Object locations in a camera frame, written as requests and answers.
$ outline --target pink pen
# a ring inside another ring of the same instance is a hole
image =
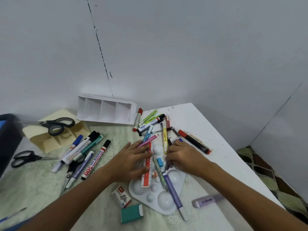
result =
[[[141,143],[138,147],[142,147],[144,145],[147,145],[149,142],[152,142],[154,139],[156,139],[159,136],[159,134],[153,135],[150,138],[148,138],[147,141],[145,141],[144,143]]]

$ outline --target patterned floor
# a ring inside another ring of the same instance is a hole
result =
[[[250,147],[237,154],[259,176],[288,212],[308,224],[308,204]]]

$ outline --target table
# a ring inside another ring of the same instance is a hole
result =
[[[192,133],[213,149],[211,154],[205,155],[209,160],[217,163],[225,171],[239,179],[254,190],[260,192],[273,202],[283,207],[275,196],[268,190],[258,176],[247,166],[236,152],[229,146],[223,137],[209,123],[209,121],[191,104],[181,104],[161,108],[158,113],[169,114],[171,125]],[[120,124],[88,123],[91,131],[105,134],[105,140],[110,139],[111,144],[101,157],[95,169],[105,165],[128,142],[135,142],[141,137],[132,132],[132,127]],[[57,149],[48,154],[51,157],[61,157],[69,146]],[[40,151],[28,139],[23,139],[16,152],[33,150]],[[5,217],[23,207],[26,211],[10,218],[0,224],[0,229],[32,217],[59,197],[66,167],[54,174],[50,170],[57,161],[38,161],[28,163],[17,169],[9,167],[0,179],[0,218]],[[200,178],[187,175],[181,201],[187,209],[188,222],[184,222],[178,211],[173,215],[164,216],[147,206],[144,208],[144,218],[132,223],[120,223],[120,207],[111,197],[116,188],[113,183],[106,188],[98,198],[89,206],[72,228],[77,230],[252,230],[241,215],[226,200],[217,204],[210,204],[203,209],[195,209],[191,201],[195,198],[215,194],[216,190]],[[128,183],[121,183],[128,191]]]

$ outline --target white paint palette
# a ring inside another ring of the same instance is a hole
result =
[[[161,157],[166,164],[164,149],[162,146],[161,135],[152,142],[153,153],[157,157]],[[152,171],[156,170],[154,163],[152,163]],[[179,198],[182,193],[182,188],[186,179],[186,173],[175,169],[175,167],[170,168],[166,171],[174,188],[177,192]],[[176,210],[176,205],[173,201],[171,194],[165,191],[160,183],[160,178],[152,177],[152,185],[147,188],[140,187],[140,180],[132,180],[129,183],[129,193],[130,195],[144,203],[145,205],[151,207],[152,209],[160,212],[164,215],[171,215]]]

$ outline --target teal eraser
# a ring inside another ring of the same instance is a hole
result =
[[[158,163],[160,168],[162,168],[164,166],[163,161],[161,160],[161,158],[157,158],[157,163]]]
[[[121,210],[121,223],[127,223],[143,218],[142,204],[123,208]]]

